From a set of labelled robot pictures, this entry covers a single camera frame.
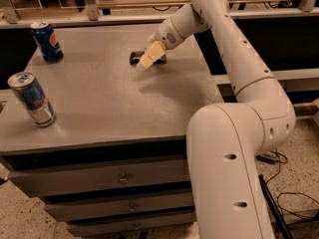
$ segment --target soda can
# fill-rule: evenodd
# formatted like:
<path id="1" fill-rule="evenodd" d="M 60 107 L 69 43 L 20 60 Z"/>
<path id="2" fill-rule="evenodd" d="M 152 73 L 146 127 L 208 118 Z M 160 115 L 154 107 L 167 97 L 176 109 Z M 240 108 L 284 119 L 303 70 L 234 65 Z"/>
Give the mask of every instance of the soda can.
<path id="1" fill-rule="evenodd" d="M 46 62 L 56 63 L 62 60 L 62 49 L 53 27 L 48 22 L 35 22 L 31 24 L 31 34 Z"/>
<path id="2" fill-rule="evenodd" d="M 11 76 L 8 85 L 38 126 L 48 126 L 55 120 L 55 112 L 37 78 L 29 72 Z"/>

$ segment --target floor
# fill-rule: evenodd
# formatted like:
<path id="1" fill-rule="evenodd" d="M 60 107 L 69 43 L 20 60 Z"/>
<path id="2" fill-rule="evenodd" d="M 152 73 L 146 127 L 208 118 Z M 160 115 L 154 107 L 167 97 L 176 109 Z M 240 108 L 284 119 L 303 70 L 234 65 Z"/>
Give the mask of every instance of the floor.
<path id="1" fill-rule="evenodd" d="M 319 209 L 319 127 L 312 119 L 298 120 L 290 138 L 277 151 L 288 162 L 280 164 L 280 173 L 269 181 L 274 198 L 282 192 L 302 192 L 304 195 L 284 194 L 281 207 L 292 211 Z M 279 164 L 257 161 L 258 171 L 268 180 L 279 170 Z M 0 178 L 8 171 L 0 164 Z M 74 239 L 65 223 L 56 222 L 44 210 L 38 198 L 28 198 L 10 181 L 0 185 L 0 239 Z M 289 226 L 293 239 L 319 238 L 319 222 Z M 147 239 L 199 239 L 196 223 L 150 229 Z M 92 239 L 140 239 L 141 231 L 109 234 Z"/>

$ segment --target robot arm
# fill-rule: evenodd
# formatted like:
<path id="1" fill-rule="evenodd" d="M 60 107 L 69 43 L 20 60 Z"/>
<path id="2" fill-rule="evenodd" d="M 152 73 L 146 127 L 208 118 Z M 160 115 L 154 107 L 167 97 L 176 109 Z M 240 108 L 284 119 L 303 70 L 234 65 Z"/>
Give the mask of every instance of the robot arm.
<path id="1" fill-rule="evenodd" d="M 195 19 L 191 24 L 181 15 L 185 11 L 188 20 Z M 160 24 L 154 43 L 161 42 L 163 51 L 172 49 L 207 27 L 239 104 L 204 107 L 188 124 L 187 161 L 200 238 L 274 238 L 255 155 L 288 138 L 295 125 L 294 109 L 229 16 L 227 0 L 191 0 L 191 5 Z M 170 33 L 176 42 L 167 37 Z"/>

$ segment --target gray tabletop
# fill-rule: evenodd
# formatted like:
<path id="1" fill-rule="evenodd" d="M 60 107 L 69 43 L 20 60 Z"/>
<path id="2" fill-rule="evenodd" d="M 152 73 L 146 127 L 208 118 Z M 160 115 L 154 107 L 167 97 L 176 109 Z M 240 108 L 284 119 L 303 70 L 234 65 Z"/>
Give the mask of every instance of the gray tabletop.
<path id="1" fill-rule="evenodd" d="M 132 141 L 182 138 L 191 116 L 217 97 L 214 78 L 193 37 L 167 52 L 167 63 L 137 71 L 131 51 L 142 50 L 157 24 L 56 29 L 65 54 L 57 64 L 37 50 L 33 72 L 56 121 L 34 125 L 14 96 L 0 114 L 0 151 L 44 151 Z"/>

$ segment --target can top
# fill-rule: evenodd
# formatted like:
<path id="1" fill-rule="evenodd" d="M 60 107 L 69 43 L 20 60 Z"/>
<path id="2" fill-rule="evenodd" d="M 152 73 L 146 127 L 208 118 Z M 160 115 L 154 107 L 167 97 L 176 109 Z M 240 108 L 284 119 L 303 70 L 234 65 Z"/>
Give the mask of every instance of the can top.
<path id="1" fill-rule="evenodd" d="M 49 23 L 48 22 L 34 22 L 31 24 L 31 28 L 32 29 L 42 29 L 42 28 L 45 28 L 49 26 Z"/>
<path id="2" fill-rule="evenodd" d="M 20 72 L 11 76 L 8 85 L 11 88 L 25 87 L 33 82 L 35 76 L 30 72 Z"/>

